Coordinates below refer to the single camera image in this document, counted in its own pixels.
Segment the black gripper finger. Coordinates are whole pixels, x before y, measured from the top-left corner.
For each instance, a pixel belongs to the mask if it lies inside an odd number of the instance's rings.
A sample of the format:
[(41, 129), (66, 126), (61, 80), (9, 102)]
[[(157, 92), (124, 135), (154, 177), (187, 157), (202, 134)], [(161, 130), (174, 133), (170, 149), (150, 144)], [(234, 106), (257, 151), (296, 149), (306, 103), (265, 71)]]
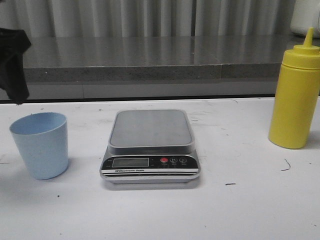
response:
[(23, 65), (23, 54), (30, 46), (24, 30), (0, 29), (0, 88), (17, 105), (30, 95)]

